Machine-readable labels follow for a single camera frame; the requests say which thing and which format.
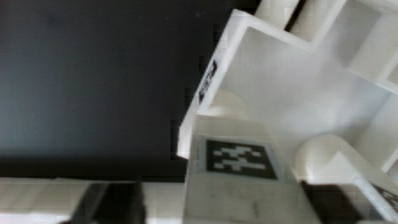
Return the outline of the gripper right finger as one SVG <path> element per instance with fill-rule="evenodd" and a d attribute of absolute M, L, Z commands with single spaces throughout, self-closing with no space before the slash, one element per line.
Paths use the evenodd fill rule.
<path fill-rule="evenodd" d="M 380 220 L 380 213 L 355 185 L 302 181 L 300 187 L 322 224 L 359 224 L 361 221 Z"/>

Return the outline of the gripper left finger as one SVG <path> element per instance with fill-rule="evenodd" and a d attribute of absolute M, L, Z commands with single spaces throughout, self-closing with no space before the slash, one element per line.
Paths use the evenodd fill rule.
<path fill-rule="evenodd" d="M 146 224 L 142 183 L 94 183 L 66 224 Z"/>

